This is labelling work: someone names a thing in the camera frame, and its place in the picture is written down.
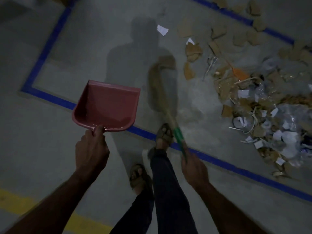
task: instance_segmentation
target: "yellow floor marking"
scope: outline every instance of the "yellow floor marking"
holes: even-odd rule
[[[36,204],[31,198],[21,197],[0,189],[0,209],[4,209],[7,212],[22,215]],[[65,230],[75,234],[108,234],[112,227],[73,213]]]

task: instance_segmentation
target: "dustpan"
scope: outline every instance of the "dustpan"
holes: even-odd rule
[[[135,122],[140,89],[89,80],[73,110],[79,126],[105,131],[124,131]]]

